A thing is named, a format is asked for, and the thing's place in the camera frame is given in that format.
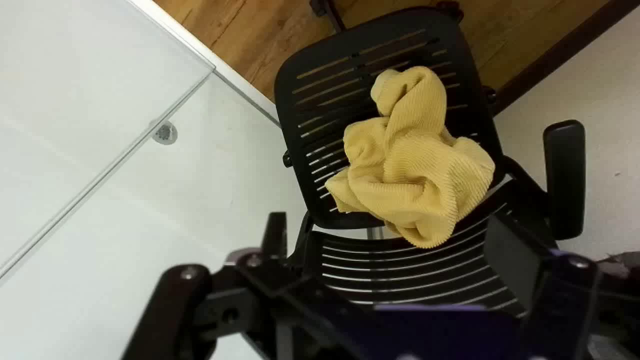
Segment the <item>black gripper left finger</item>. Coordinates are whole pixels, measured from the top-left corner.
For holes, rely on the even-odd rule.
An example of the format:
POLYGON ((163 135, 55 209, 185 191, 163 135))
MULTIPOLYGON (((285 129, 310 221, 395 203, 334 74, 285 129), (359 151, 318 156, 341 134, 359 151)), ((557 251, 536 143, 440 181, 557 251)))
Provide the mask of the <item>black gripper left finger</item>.
POLYGON ((216 341, 201 339, 192 324, 207 291, 209 270, 199 264, 167 267, 130 335, 121 360, 209 360, 216 341))

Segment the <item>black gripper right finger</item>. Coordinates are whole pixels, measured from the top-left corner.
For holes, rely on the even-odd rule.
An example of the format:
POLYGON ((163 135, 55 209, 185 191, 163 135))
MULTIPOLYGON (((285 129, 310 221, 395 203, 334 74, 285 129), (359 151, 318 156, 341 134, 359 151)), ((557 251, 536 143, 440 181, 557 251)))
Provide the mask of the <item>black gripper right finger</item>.
POLYGON ((526 316, 529 360, 584 360, 597 279, 596 264, 584 256, 562 253, 544 264, 526 316))

